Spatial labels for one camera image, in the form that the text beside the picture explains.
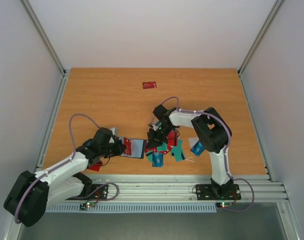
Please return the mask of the dark blue card holder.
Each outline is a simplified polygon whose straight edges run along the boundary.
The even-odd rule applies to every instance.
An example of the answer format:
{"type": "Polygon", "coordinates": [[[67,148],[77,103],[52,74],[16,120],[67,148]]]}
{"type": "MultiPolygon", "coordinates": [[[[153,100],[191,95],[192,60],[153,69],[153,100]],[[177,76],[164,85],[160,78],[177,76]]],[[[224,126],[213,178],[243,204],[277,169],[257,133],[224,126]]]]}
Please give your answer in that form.
{"type": "MultiPolygon", "coordinates": [[[[119,137],[119,139],[123,143],[124,137],[119,137]]],[[[146,140],[144,139],[137,139],[137,138],[130,138],[132,140],[132,155],[124,155],[122,154],[121,156],[127,157],[127,158],[135,158],[135,159],[143,159],[144,158],[144,153],[145,153],[145,145],[146,145],[146,140]]]]}

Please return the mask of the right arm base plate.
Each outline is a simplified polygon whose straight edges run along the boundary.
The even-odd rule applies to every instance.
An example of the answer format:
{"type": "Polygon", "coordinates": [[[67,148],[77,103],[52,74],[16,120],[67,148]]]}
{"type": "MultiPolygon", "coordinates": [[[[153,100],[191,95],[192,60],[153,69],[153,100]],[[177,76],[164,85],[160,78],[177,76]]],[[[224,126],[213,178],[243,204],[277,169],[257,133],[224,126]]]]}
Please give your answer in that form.
{"type": "Polygon", "coordinates": [[[227,188],[214,187],[212,184],[195,185],[197,200],[199,201],[231,201],[241,200],[240,188],[232,184],[227,188]]]}

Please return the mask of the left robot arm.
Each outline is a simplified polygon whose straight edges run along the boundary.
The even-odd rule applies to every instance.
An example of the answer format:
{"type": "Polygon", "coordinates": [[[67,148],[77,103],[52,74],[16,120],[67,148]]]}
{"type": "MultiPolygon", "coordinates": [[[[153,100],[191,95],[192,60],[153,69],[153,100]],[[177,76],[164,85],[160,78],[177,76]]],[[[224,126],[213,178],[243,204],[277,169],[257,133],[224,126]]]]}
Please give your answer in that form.
{"type": "Polygon", "coordinates": [[[122,155],[125,149],[114,130],[102,127],[59,163],[34,173],[22,172],[3,207],[13,215],[16,224],[30,227],[40,220],[47,208],[57,203],[69,198],[89,198],[92,181],[82,172],[102,164],[102,158],[122,155]]]}

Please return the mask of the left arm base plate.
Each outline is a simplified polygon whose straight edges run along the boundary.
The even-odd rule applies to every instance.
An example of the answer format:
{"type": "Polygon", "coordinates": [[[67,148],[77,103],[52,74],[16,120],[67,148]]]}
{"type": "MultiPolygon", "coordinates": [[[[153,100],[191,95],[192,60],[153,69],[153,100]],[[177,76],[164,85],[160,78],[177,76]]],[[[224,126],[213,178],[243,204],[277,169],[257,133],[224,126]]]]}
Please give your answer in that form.
{"type": "Polygon", "coordinates": [[[70,197],[67,200],[100,200],[107,199],[108,185],[107,184],[92,184],[86,186],[78,196],[70,197]]]}

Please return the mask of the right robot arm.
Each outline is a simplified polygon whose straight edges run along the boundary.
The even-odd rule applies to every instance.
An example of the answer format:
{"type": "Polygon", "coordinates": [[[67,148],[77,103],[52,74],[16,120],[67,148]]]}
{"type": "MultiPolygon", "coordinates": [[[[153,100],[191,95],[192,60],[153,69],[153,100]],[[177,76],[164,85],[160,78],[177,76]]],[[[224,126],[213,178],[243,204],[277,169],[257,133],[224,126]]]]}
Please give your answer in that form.
{"type": "Polygon", "coordinates": [[[210,155],[212,193],[217,199],[228,195],[234,184],[228,163],[232,131],[217,111],[212,107],[203,111],[183,110],[177,107],[166,109],[160,104],[154,108],[153,115],[161,125],[150,124],[147,148],[167,144],[170,132],[178,127],[193,128],[200,143],[210,155]]]}

